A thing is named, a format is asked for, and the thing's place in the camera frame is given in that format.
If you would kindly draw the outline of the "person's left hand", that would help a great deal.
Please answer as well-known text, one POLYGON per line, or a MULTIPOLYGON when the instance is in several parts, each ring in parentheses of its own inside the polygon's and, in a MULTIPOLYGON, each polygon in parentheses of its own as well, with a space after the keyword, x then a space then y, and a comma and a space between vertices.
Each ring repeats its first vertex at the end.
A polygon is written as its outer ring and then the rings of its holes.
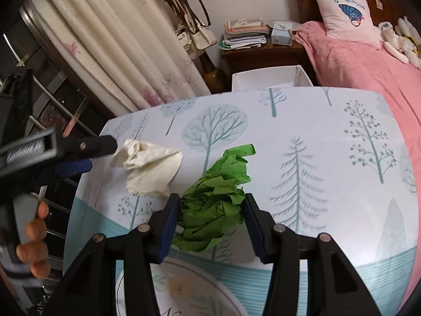
POLYGON ((48 205, 43 201, 39 202, 36 217, 25 228, 29 242, 20 244, 16 248, 19 260, 29 265, 32 275, 37 279, 47 278, 51 270, 47 263, 48 248, 44 242, 47 215, 48 205))

